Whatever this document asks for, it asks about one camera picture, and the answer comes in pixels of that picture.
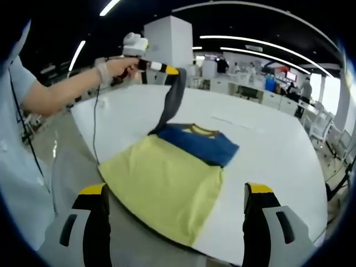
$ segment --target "black strap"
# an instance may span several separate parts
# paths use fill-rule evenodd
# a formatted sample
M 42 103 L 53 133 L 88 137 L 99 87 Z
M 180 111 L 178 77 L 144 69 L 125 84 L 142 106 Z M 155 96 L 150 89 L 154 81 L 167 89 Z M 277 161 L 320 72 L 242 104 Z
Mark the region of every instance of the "black strap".
M 179 110 L 183 99 L 185 83 L 187 80 L 187 72 L 184 68 L 178 68 L 178 70 L 179 75 L 166 94 L 165 107 L 163 109 L 160 121 L 158 122 L 157 126 L 149 133 L 149 135 L 155 135 L 159 133 L 167 124 L 167 122 L 172 119 Z
M 22 117 L 22 114 L 21 114 L 21 109 L 20 109 L 20 106 L 19 106 L 18 101 L 17 101 L 17 97 L 16 97 L 16 94 L 15 94 L 15 90 L 14 90 L 14 88 L 13 88 L 13 83 L 12 83 L 12 77 L 11 77 L 11 72 L 10 72 L 10 70 L 9 70 L 9 75 L 10 75 L 10 84 L 11 84 L 11 91 L 12 91 L 13 99 L 15 100 L 16 109 L 17 109 L 17 112 L 18 112 L 18 114 L 19 114 L 19 116 L 20 116 L 20 120 L 21 120 L 21 124 L 22 124 L 23 130 L 24 130 L 24 134 L 25 134 L 25 136 L 26 136 L 26 138 L 27 138 L 27 140 L 28 140 L 29 146 L 30 146 L 30 148 L 31 148 L 31 151 L 32 151 L 34 160 L 35 160 L 35 162 L 36 162 L 36 164 L 37 164 L 37 167 L 38 167 L 38 169 L 39 169 L 39 172 L 41 173 L 42 177 L 44 177 L 43 172 L 42 172 L 42 170 L 41 170 L 41 167 L 39 166 L 36 153 L 34 152 L 31 139 L 30 139 L 29 134 L 28 134 L 28 132 L 27 132 L 26 125 L 24 124 L 24 120 L 23 120 L 23 117 Z

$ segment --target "white cuff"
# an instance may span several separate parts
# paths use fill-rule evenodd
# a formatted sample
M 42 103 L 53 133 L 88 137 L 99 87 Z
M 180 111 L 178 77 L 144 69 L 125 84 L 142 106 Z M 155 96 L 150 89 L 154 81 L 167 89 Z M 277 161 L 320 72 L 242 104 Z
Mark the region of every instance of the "white cuff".
M 101 76 L 101 84 L 109 85 L 112 82 L 112 77 L 109 75 L 106 63 L 100 63 L 96 66 Z

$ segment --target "ceiling light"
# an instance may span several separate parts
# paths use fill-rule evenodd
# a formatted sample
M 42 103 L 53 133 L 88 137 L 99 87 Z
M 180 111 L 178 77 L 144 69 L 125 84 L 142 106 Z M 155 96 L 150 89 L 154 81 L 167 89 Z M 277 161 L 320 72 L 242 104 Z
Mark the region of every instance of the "ceiling light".
M 263 53 L 259 53 L 259 52 L 255 52 L 255 51 L 250 51 L 250 50 L 244 50 L 244 49 L 237 49 L 237 48 L 229 48 L 229 47 L 220 47 L 221 50 L 228 50 L 228 51 L 235 51 L 235 52 L 244 52 L 244 53 L 249 53 L 249 54 L 254 54 L 254 55 L 257 55 L 257 56 L 262 56 L 262 57 L 267 57 L 267 58 L 271 58 L 272 60 L 276 60 L 276 61 L 279 61 L 279 62 L 282 62 L 286 65 L 290 65 L 292 66 L 293 68 L 297 68 L 301 71 L 303 71 L 304 73 L 310 75 L 310 72 L 293 64 L 293 63 L 290 63 L 286 60 L 281 60 L 280 58 L 277 58 L 277 57 L 273 57 L 273 56 L 270 56 L 270 55 L 266 55 L 266 54 L 263 54 Z
M 271 7 L 271 6 L 267 6 L 265 4 L 257 4 L 257 3 L 251 3 L 251 2 L 247 2 L 247 1 L 217 1 L 217 2 L 206 2 L 206 3 L 199 3 L 199 4 L 191 4 L 191 5 L 188 5 L 188 6 L 185 6 L 185 7 L 180 7 L 180 8 L 177 8 L 177 9 L 173 9 L 172 10 L 172 13 L 175 13 L 175 12 L 178 12 L 178 11 L 183 11 L 183 10 L 186 10 L 186 9 L 190 9 L 190 8 L 195 8 L 195 7 L 203 7 L 203 6 L 210 6 L 210 5 L 216 5 L 216 4 L 228 4 L 228 5 L 231 5 L 231 4 L 240 4 L 240 5 L 243 5 L 243 6 L 252 6 L 252 7 L 258 7 L 258 8 L 264 8 L 264 9 L 269 9 L 269 10 L 272 10 L 272 11 L 275 11 L 275 12 L 278 12 L 278 13 L 281 13 L 281 14 L 284 14 L 286 16 L 289 16 L 291 18 L 294 18 L 296 19 L 297 21 L 309 26 L 310 28 L 312 28 L 313 30 L 315 30 L 316 32 L 318 32 L 320 35 L 322 35 L 326 40 L 328 40 L 338 51 L 340 51 L 340 49 L 338 48 L 338 46 L 325 34 L 323 33 L 321 30 L 319 30 L 318 28 L 316 28 L 316 26 L 310 24 L 309 22 L 303 20 L 302 18 L 300 17 L 297 17 L 296 15 L 293 15 L 291 14 L 289 11 L 284 11 L 282 9 L 278 9 L 278 8 L 275 8 L 275 7 Z
M 200 36 L 200 39 L 233 39 L 233 40 L 239 40 L 239 41 L 247 41 L 247 42 L 254 42 L 254 43 L 260 43 L 262 45 L 266 45 L 266 46 L 272 46 L 278 49 L 281 49 L 283 51 L 289 52 L 297 57 L 300 57 L 306 61 L 308 61 L 309 63 L 313 64 L 315 67 L 317 67 L 318 69 L 320 69 L 321 71 L 323 71 L 326 75 L 328 75 L 329 77 L 333 77 L 333 75 L 328 72 L 326 69 L 324 69 L 322 66 L 320 66 L 319 64 L 317 64 L 316 62 L 308 59 L 307 57 L 304 57 L 303 55 L 294 52 L 290 49 L 287 49 L 285 47 L 282 46 L 278 46 L 276 44 L 273 43 L 269 43 L 269 42 L 264 42 L 264 41 L 260 41 L 260 40 L 256 40 L 256 39 L 251 39 L 251 38 L 245 38 L 245 37 L 235 37 L 235 36 L 222 36 L 222 35 L 206 35 L 206 36 Z
M 100 17 L 105 16 L 120 0 L 111 0 L 109 4 L 100 12 Z
M 78 48 L 77 48 L 77 51 L 76 53 L 74 54 L 74 57 L 72 59 L 72 62 L 71 62 L 71 65 L 69 66 L 69 71 L 72 71 L 73 67 L 74 67 L 74 64 L 76 63 L 76 60 L 77 60 L 77 57 L 79 56 L 79 53 L 81 51 L 81 49 L 83 48 L 83 46 L 85 45 L 85 41 L 81 41 Z
M 45 73 L 47 73 L 47 72 L 53 71 L 55 68 L 56 68 L 55 65 L 50 65 L 49 67 L 44 68 L 43 70 L 41 70 L 41 71 L 40 71 L 40 74 L 45 74 Z
M 256 52 L 263 52 L 263 48 L 262 47 L 259 47 L 259 46 L 251 46 L 251 45 L 245 45 L 245 47 L 248 49 L 248 50 L 252 50 L 252 51 L 256 51 Z

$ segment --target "person's arm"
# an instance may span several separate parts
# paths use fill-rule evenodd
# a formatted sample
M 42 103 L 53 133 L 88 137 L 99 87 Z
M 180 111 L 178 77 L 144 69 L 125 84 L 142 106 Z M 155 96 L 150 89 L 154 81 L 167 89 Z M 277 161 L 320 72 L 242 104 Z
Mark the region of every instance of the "person's arm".
M 110 60 L 106 62 L 108 74 L 111 77 L 120 76 L 127 69 L 129 75 L 132 76 L 136 71 L 138 61 L 137 58 Z M 25 96 L 22 106 L 24 110 L 49 116 L 81 96 L 85 91 L 99 86 L 101 82 L 97 68 L 77 74 L 50 87 L 45 87 L 36 81 Z

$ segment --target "shirt sleeve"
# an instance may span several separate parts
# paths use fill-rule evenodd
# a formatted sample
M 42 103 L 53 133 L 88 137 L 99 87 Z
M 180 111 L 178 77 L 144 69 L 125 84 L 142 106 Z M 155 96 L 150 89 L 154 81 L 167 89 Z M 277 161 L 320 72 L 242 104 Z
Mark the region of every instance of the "shirt sleeve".
M 29 70 L 24 68 L 19 56 L 10 65 L 10 74 L 17 100 L 22 103 L 37 79 Z

